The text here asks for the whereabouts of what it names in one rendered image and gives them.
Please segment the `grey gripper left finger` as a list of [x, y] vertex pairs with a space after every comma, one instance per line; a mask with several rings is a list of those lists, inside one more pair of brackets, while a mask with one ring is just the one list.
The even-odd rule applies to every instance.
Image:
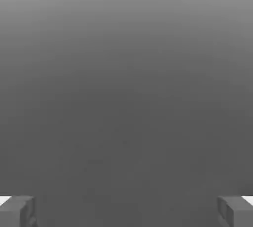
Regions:
[[0, 227], [37, 227], [36, 198], [0, 196]]

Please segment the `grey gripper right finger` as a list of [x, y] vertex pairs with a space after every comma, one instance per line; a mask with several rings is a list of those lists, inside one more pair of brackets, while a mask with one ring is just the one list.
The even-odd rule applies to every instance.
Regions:
[[253, 227], [253, 196], [219, 196], [217, 211], [221, 227]]

